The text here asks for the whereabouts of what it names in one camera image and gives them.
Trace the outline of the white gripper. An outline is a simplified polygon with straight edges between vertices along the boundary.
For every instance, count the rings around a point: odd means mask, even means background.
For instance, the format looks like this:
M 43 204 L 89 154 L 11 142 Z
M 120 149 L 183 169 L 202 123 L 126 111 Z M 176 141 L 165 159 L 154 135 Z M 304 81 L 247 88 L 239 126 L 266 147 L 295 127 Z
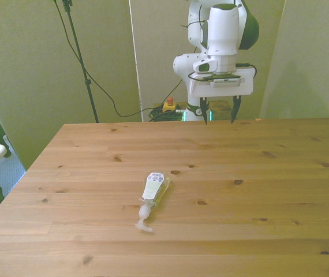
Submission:
M 212 73 L 192 73 L 189 75 L 189 93 L 200 98 L 200 109 L 205 124 L 208 122 L 209 109 L 206 97 L 233 96 L 231 123 L 237 117 L 241 105 L 241 96 L 253 92 L 254 68 L 237 68 L 232 74 L 221 76 Z

